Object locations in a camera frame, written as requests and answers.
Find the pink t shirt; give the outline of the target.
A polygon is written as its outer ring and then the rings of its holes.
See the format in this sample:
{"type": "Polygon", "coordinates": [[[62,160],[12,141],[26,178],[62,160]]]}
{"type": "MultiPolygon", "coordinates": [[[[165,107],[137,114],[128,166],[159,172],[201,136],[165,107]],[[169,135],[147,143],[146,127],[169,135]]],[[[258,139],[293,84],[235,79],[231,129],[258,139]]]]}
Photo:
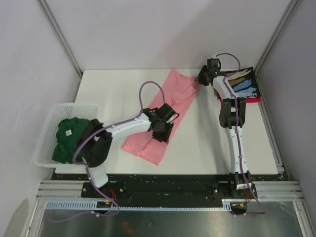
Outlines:
{"type": "MultiPolygon", "coordinates": [[[[155,96],[149,108],[159,108],[166,102],[178,115],[169,139],[172,139],[191,103],[198,93],[200,85],[194,76],[185,76],[172,70],[162,85],[164,94],[155,96]]],[[[151,132],[136,133],[127,139],[122,149],[155,165],[160,165],[168,148],[168,143],[159,142],[151,132]]]]}

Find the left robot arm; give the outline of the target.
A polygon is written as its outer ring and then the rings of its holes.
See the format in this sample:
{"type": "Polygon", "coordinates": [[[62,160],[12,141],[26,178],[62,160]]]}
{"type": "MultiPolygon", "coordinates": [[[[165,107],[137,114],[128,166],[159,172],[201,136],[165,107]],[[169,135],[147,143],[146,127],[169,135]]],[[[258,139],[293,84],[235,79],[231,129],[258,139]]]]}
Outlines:
{"type": "Polygon", "coordinates": [[[85,166],[92,183],[92,192],[102,198],[109,191],[105,161],[112,143],[134,134],[145,133],[158,143],[166,144],[174,127],[173,121],[177,117],[178,113],[165,104],[160,108],[142,109],[138,114],[116,122],[90,120],[76,143],[73,163],[85,166]]]}

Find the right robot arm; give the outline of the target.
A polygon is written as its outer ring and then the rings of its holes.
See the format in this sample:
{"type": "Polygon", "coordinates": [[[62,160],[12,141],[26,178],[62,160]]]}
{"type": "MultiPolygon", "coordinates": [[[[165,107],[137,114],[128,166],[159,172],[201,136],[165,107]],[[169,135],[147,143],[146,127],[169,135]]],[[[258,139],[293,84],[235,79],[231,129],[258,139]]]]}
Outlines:
{"type": "Polygon", "coordinates": [[[219,65],[211,68],[203,65],[196,81],[204,86],[213,86],[221,98],[219,122],[225,130],[231,157],[231,170],[229,173],[231,183],[228,185],[228,193],[233,198],[239,198],[252,185],[242,141],[246,100],[237,96],[219,65]]]}

